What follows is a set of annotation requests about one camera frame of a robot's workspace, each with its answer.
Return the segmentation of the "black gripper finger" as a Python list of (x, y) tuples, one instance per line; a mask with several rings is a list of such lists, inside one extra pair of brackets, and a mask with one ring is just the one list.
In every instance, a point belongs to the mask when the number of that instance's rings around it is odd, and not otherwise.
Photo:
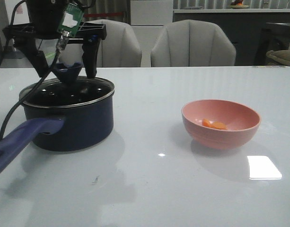
[(49, 67), (44, 52), (37, 49), (35, 39), (24, 38), (21, 51), (36, 70), (38, 76), (42, 78), (48, 72)]
[(94, 79), (97, 74), (97, 53), (101, 39), (97, 35), (86, 37), (82, 45), (82, 60), (89, 79)]

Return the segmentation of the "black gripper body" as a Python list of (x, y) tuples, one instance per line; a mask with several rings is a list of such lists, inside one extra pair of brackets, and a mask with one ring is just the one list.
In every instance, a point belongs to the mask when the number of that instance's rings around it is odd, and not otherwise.
[[(9, 25), (3, 29), (7, 39), (31, 37), (42, 40), (58, 39), (61, 35), (57, 28), (69, 3), (77, 4), (83, 11), (94, 5), (85, 5), (79, 0), (26, 0), (29, 23)], [(100, 39), (106, 38), (106, 26), (81, 21), (74, 38), (86, 38), (97, 35)]]

